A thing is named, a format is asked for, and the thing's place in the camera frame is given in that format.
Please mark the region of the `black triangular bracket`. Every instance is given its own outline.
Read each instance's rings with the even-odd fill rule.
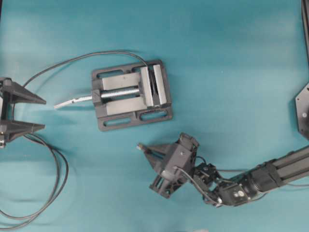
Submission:
[[[44,129],[45,125],[10,120],[8,107],[15,103],[46,104],[46,101],[31,93],[21,85],[13,82],[10,78],[0,78],[0,148],[6,143],[35,131]]]

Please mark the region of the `black plastic part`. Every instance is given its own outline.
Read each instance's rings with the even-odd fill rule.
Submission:
[[[173,144],[148,146],[139,145],[151,167],[158,173],[150,188],[165,198],[169,198],[187,179],[175,166],[188,174],[193,174],[198,142],[181,133]]]
[[[94,70],[92,72],[91,95],[92,95],[92,102],[96,110],[96,116],[98,119],[98,128],[100,129],[100,131],[109,131],[109,130],[114,130],[114,129],[132,127],[132,126],[166,121],[166,120],[172,119],[173,113],[172,113],[172,108],[171,108],[169,83],[168,83],[167,73],[166,73],[164,64],[161,60],[147,61],[147,64],[149,66],[156,65],[156,64],[160,65],[163,82],[165,86],[167,103],[165,103],[164,105],[160,105],[159,107],[147,108],[145,110],[139,110],[139,111],[116,114],[116,115],[108,115],[107,113],[106,102],[102,100],[101,98],[101,92],[104,91],[105,89],[104,89],[102,80],[100,79],[99,75],[103,73],[114,72],[114,71],[121,71],[122,74],[133,73],[135,72],[136,69],[144,67],[145,65],[143,63],[133,63],[133,64],[121,65],[121,66],[116,66],[116,67],[111,67],[111,68],[106,68],[106,69]],[[150,72],[150,78],[152,79],[154,78],[151,72]],[[143,115],[146,115],[146,114],[160,113],[160,112],[164,112],[166,114],[163,117],[153,118],[149,120],[143,120],[141,118]],[[121,119],[129,119],[129,121],[127,123],[121,123],[121,124],[110,125],[110,126],[106,124],[108,121],[121,120]]]
[[[0,117],[0,148],[12,140],[29,133],[44,129],[45,125],[10,120],[8,115],[9,105],[14,103],[46,104],[39,96],[26,90],[10,78],[0,78],[1,91],[1,117]]]

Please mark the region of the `wire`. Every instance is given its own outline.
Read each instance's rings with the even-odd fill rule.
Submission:
[[[294,184],[286,184],[291,187],[296,187],[296,188],[301,188],[301,187],[309,187],[309,184],[304,184],[304,185],[294,185]]]
[[[197,182],[182,168],[175,166],[176,169],[178,169],[179,171],[181,171],[188,179],[191,180],[191,182],[194,184],[195,188],[210,202],[212,202],[213,204],[216,204],[217,206],[220,205],[225,205],[225,206],[231,206],[231,205],[227,205],[227,204],[223,204],[220,202],[217,202],[215,200],[213,200],[208,194],[205,193],[205,191],[203,191],[201,189],[201,187],[197,184]]]
[[[55,65],[52,65],[50,67],[48,67],[47,69],[44,69],[43,71],[40,71],[38,72],[37,74],[35,74],[34,76],[32,76],[31,78],[29,78],[23,85],[23,87],[26,87],[31,81],[33,81],[35,78],[37,78],[38,76],[52,70],[52,69],[55,69],[55,68],[58,68],[62,65],[65,65],[65,64],[68,64],[68,63],[72,63],[74,61],[78,61],[78,60],[81,60],[81,59],[84,59],[84,58],[88,58],[88,57],[92,57],[92,56],[99,56],[99,55],[109,55],[109,54],[115,54],[115,55],[127,55],[127,56],[131,56],[131,57],[134,57],[136,59],[139,59],[147,68],[148,68],[148,64],[147,62],[141,58],[140,56],[138,55],[135,55],[131,52],[127,52],[127,51],[122,51],[122,50],[111,50],[111,51],[100,51],[100,52],[92,52],[92,53],[89,53],[89,54],[85,54],[85,55],[81,55],[79,57],[74,57],[74,58],[71,58],[71,59],[68,59],[68,60],[65,60],[63,62],[60,62],[58,64],[55,64]],[[15,104],[13,104],[13,107],[12,107],[12,118],[14,118],[14,112],[15,112]]]
[[[251,202],[255,202],[255,201],[259,201],[260,199],[264,198],[268,193],[264,193],[262,196],[260,196],[259,198],[253,199]]]
[[[207,163],[206,163],[206,160],[205,160],[203,157],[197,156],[197,158],[200,158],[201,160],[203,160],[204,164],[207,164]]]
[[[18,225],[15,225],[15,226],[12,226],[12,227],[7,227],[7,228],[0,228],[0,231],[9,231],[9,230],[15,230],[15,229],[19,229],[19,228],[22,228],[26,225],[28,225],[29,223],[31,223],[35,218],[37,218],[48,206],[50,206],[50,204],[52,202],[54,202],[54,200],[59,196],[59,194],[62,192],[66,182],[67,182],[67,179],[68,179],[68,175],[69,175],[69,164],[68,164],[68,161],[66,160],[66,158],[64,157],[64,155],[58,151],[57,149],[51,147],[50,145],[48,145],[42,138],[40,138],[39,136],[35,135],[35,134],[29,134],[30,136],[33,136],[35,137],[36,139],[33,139],[33,138],[30,138],[28,137],[27,135],[24,136],[26,137],[27,139],[29,139],[30,141],[34,142],[34,143],[37,143],[37,144],[41,144],[41,145],[44,145],[46,147],[48,147],[51,151],[55,151],[56,153],[58,153],[60,155],[60,157],[63,159],[63,161],[65,162],[65,166],[66,166],[66,172],[65,172],[65,177],[63,179],[63,182],[59,188],[59,190],[57,192],[53,192],[53,194],[51,195],[51,197],[49,198],[49,200],[47,201],[47,203],[40,209],[38,210],[37,212],[31,214],[31,215],[28,215],[28,216],[25,216],[24,218],[29,218],[29,220],[21,223],[21,224],[18,224]],[[14,217],[14,216],[11,216],[11,215],[8,215],[4,212],[2,212],[1,214],[3,214],[4,216],[6,216],[7,218],[10,218],[10,219],[16,219],[16,220],[20,220],[21,217]]]
[[[81,55],[79,57],[75,57],[75,58],[71,58],[71,59],[68,59],[66,61],[63,61],[63,62],[60,62],[58,64],[55,64],[53,66],[50,66],[49,68],[43,70],[43,71],[40,71],[38,72],[37,74],[35,74],[34,76],[32,76],[30,79],[28,79],[23,87],[26,87],[31,81],[33,81],[34,79],[36,79],[38,76],[52,70],[52,69],[55,69],[57,67],[60,67],[62,65],[65,65],[65,64],[68,64],[68,63],[71,63],[71,62],[74,62],[74,61],[78,61],[78,60],[81,60],[81,59],[84,59],[84,58],[88,58],[88,57],[91,57],[91,56],[97,56],[97,55],[106,55],[106,54],[122,54],[122,55],[128,55],[128,56],[131,56],[131,57],[134,57],[134,58],[137,58],[139,59],[147,68],[148,68],[148,64],[146,63],[145,60],[143,60],[141,57],[133,54],[133,53],[130,53],[130,52],[127,52],[127,51],[118,51],[118,50],[113,50],[113,51],[101,51],[101,52],[93,52],[93,53],[89,53],[89,54],[85,54],[85,55]],[[14,120],[14,112],[15,112],[15,104],[13,104],[13,107],[12,107],[12,120]],[[66,182],[67,182],[67,179],[68,179],[68,175],[69,175],[69,164],[68,164],[68,161],[66,160],[66,158],[64,157],[64,155],[58,150],[56,149],[55,147],[53,147],[52,145],[49,145],[47,144],[41,137],[39,137],[38,135],[35,135],[33,133],[31,134],[28,134],[28,135],[24,135],[24,137],[26,139],[28,139],[29,141],[33,142],[33,143],[36,143],[36,144],[40,144],[40,145],[43,145],[45,147],[47,147],[49,149],[49,151],[52,153],[52,156],[54,157],[54,160],[55,160],[55,164],[56,164],[56,181],[55,181],[55,184],[54,184],[54,187],[53,187],[53,190],[47,200],[47,202],[43,205],[43,207],[41,209],[39,209],[38,211],[36,211],[35,213],[33,214],[30,214],[30,215],[27,215],[27,216],[23,216],[23,217],[15,217],[15,216],[11,216],[3,211],[0,210],[0,214],[2,214],[3,216],[7,217],[7,218],[10,218],[10,219],[14,219],[14,220],[25,220],[25,219],[28,219],[27,221],[23,222],[23,223],[20,223],[18,225],[15,225],[15,226],[12,226],[12,227],[7,227],[7,228],[0,228],[0,231],[9,231],[9,230],[15,230],[15,229],[19,229],[19,228],[22,228],[26,225],[28,225],[29,223],[31,223],[34,219],[36,219],[48,206],[50,206],[50,204],[52,202],[54,202],[54,200],[59,196],[59,194],[62,192]],[[59,190],[56,192],[57,190],[57,187],[58,187],[58,184],[59,184],[59,179],[60,179],[60,165],[59,165],[59,162],[57,160],[57,157],[55,155],[55,153],[58,153],[60,155],[60,157],[63,159],[63,161],[65,162],[65,166],[66,166],[66,172],[65,172],[65,177],[64,177],[64,180],[59,188]]]

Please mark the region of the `metal bar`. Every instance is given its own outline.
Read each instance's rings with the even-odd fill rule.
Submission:
[[[125,88],[122,90],[115,90],[115,91],[107,91],[101,94],[102,98],[112,98],[112,97],[121,97],[125,95],[131,95],[131,94],[138,94],[140,92],[139,88],[137,87],[132,87],[132,88]],[[65,102],[62,102],[60,104],[57,104],[54,106],[55,109],[59,109],[62,107],[65,107],[70,104],[74,104],[77,102],[85,102],[85,101],[90,101],[92,100],[92,96],[85,96],[85,97],[80,97],[80,98],[74,98]]]
[[[80,98],[74,98],[74,99],[62,102],[62,103],[60,103],[58,105],[54,105],[54,108],[55,109],[59,109],[59,108],[65,107],[67,105],[76,103],[76,102],[85,102],[85,101],[90,101],[90,100],[92,100],[92,96],[85,96],[85,97],[80,97]]]

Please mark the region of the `metal jaw plate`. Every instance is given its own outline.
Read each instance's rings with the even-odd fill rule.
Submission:
[[[134,63],[92,72],[92,102],[101,131],[172,119],[162,61]]]

